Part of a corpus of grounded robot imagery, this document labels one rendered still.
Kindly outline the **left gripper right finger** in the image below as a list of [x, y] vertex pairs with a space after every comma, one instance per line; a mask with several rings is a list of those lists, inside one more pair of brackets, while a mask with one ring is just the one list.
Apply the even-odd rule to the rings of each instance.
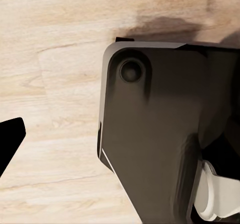
[[235, 117], [228, 117], [224, 135], [240, 157], [240, 119]]

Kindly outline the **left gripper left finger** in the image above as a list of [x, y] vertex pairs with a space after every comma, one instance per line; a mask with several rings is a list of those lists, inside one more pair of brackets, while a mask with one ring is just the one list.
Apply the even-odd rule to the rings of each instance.
[[26, 136], [21, 117], [0, 122], [0, 177]]

